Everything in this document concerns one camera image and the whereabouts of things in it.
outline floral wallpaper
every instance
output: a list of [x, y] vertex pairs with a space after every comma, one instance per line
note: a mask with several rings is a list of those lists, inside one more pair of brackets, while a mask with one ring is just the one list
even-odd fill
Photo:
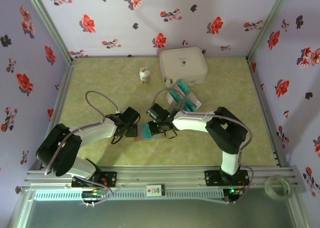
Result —
[[[188, 46], [208, 56], [246, 56], [275, 1], [42, 0], [72, 57], [158, 55]], [[277, 33], [270, 47], [276, 40]]]
[[275, 122], [279, 146], [304, 180], [311, 227], [319, 227], [319, 0], [286, 0], [251, 62]]
[[8, 227], [67, 62], [29, 0], [0, 3], [9, 11], [0, 14], [0, 227]]

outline white case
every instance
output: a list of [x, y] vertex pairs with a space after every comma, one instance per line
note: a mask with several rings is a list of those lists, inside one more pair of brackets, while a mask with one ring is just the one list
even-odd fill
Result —
[[160, 71], [166, 87], [182, 79], [188, 86], [203, 83], [208, 72], [198, 47], [164, 50], [160, 53]]

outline white bottle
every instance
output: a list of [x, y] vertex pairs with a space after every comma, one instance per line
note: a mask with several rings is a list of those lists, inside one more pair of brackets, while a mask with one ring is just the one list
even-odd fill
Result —
[[140, 69], [140, 81], [141, 84], [145, 85], [149, 83], [150, 78], [150, 71], [147, 70], [145, 67]]

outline black bracket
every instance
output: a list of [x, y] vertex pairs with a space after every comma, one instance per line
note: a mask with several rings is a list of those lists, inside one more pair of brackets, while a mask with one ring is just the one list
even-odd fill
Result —
[[207, 187], [243, 186], [243, 184], [247, 186], [250, 182], [248, 171], [240, 169], [238, 169], [233, 176], [230, 176], [221, 170], [205, 171], [204, 179]]
[[[98, 183], [105, 185], [107, 187], [116, 187], [117, 182], [117, 173], [116, 172], [101, 172], [99, 175]], [[84, 182], [76, 177], [73, 177], [71, 182], [72, 188], [87, 188], [87, 187], [96, 187], [91, 183]]]

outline mounting plate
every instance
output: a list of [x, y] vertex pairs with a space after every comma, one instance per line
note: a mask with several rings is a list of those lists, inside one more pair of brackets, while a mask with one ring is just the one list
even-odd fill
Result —
[[231, 179], [226, 181], [223, 179], [221, 171], [205, 171], [204, 179], [207, 187], [214, 186], [242, 186], [243, 182], [245, 185], [249, 185], [249, 176], [247, 170], [238, 170], [233, 176], [230, 176]]
[[[116, 172], [101, 172], [98, 183], [101, 183], [108, 187], [116, 187], [116, 181], [117, 181]], [[71, 187], [86, 188], [86, 187], [95, 187], [95, 186], [91, 186], [90, 184], [74, 177], [71, 182]]]

